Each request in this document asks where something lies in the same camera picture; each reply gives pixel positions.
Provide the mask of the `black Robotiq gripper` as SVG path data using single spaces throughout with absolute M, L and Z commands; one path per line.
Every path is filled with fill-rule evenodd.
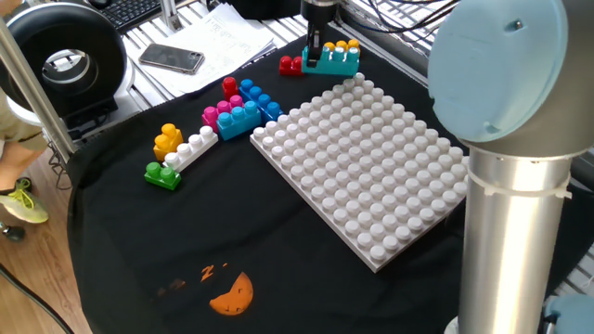
M 321 58 L 325 26 L 334 20 L 339 0 L 302 0 L 301 15 L 308 21 L 307 66 L 314 68 Z

